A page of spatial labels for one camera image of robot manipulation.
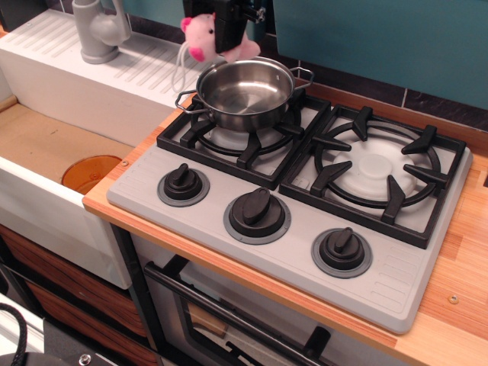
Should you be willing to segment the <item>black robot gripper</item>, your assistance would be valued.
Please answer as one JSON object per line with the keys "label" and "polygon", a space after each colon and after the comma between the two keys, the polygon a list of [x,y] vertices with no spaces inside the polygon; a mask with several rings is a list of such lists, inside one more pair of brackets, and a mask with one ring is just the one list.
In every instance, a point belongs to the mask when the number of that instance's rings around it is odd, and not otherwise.
{"label": "black robot gripper", "polygon": [[249,21],[259,24],[265,20],[266,9],[261,1],[207,1],[184,0],[187,17],[215,14],[215,45],[218,53],[241,44]]}

